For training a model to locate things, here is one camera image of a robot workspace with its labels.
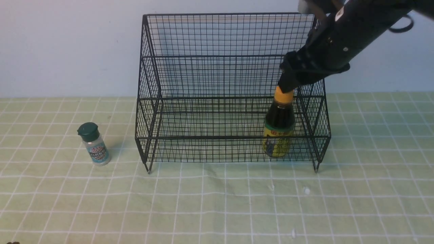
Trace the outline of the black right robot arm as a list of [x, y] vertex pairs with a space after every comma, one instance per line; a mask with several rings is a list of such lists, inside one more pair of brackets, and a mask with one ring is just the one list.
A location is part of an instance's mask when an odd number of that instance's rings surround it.
[[433, 18], [433, 1], [349, 0], [312, 29], [300, 50], [285, 55], [278, 86], [289, 92], [348, 71], [354, 57], [410, 11]]

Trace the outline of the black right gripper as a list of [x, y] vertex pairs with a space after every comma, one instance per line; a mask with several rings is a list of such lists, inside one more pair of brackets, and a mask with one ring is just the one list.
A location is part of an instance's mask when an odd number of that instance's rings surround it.
[[311, 57], [307, 45], [314, 39], [314, 33], [309, 32], [305, 46], [297, 52], [288, 52], [280, 64], [281, 76], [278, 87], [282, 93], [289, 93], [299, 85], [314, 84], [327, 76], [349, 71], [350, 64], [332, 69], [319, 63], [319, 58]]

